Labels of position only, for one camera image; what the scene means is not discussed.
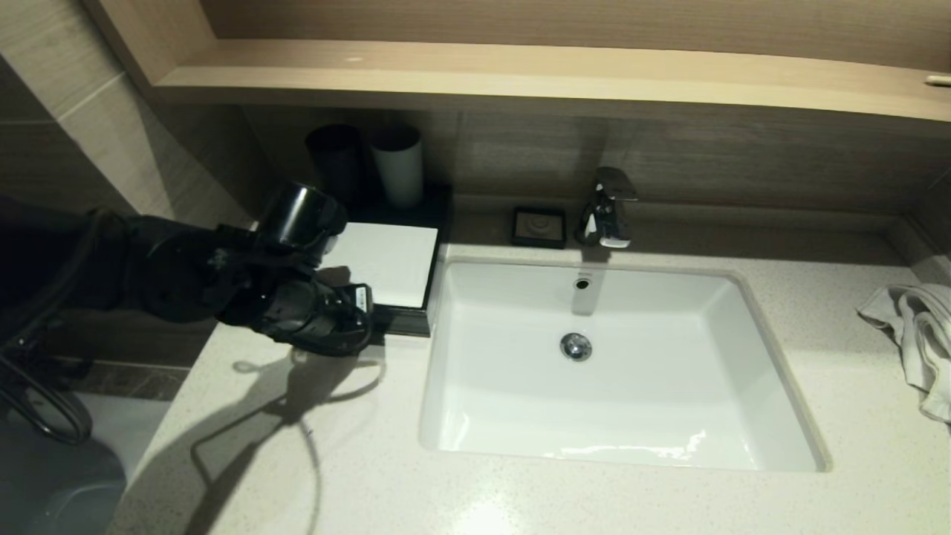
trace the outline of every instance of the black soap dish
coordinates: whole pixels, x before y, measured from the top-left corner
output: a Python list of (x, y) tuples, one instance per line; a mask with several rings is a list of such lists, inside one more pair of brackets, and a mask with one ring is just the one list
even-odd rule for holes
[(565, 248), (565, 210), (518, 207), (512, 216), (512, 245)]

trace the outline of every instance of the white towel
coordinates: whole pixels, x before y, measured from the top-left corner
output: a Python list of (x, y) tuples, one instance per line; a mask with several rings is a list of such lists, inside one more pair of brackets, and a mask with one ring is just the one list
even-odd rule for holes
[(922, 413), (951, 424), (951, 287), (883, 287), (859, 315), (902, 349), (905, 381), (925, 393)]

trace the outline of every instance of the chrome drain stopper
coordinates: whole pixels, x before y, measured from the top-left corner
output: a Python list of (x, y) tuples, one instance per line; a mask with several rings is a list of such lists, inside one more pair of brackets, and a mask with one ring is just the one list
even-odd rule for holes
[(592, 356), (592, 343), (582, 334), (570, 332), (561, 337), (561, 354), (580, 363)]

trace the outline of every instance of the faucet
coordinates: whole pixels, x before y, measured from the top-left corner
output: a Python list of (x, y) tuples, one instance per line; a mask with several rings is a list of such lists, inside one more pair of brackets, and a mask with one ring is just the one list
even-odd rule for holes
[(598, 168), (594, 172), (593, 187), (574, 238), (585, 246), (600, 244), (606, 248), (626, 248), (631, 244), (631, 237), (625, 221), (624, 202), (637, 200), (631, 179), (619, 168)]

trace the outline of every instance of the speckled countertop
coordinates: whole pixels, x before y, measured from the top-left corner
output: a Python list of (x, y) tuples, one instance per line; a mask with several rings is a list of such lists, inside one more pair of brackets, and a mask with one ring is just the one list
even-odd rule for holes
[[(581, 262), (577, 250), (485, 245), (504, 238), (488, 221), (467, 228), (454, 235), (450, 261)], [(615, 253), (612, 267), (725, 271), (748, 283), (827, 472), (433, 451), (417, 438), (428, 340), (387, 337), (352, 372), (330, 359), (291, 371), (287, 346), (219, 326), (110, 533), (948, 533), (948, 430), (921, 416), (897, 349), (855, 314), (876, 287), (916, 282), (888, 244), (864, 234), (650, 223), (634, 240), (636, 252)], [(268, 413), (274, 406), (259, 410), (288, 385), (313, 386), (310, 395), (324, 399), (344, 376), (299, 424), (281, 426)]]

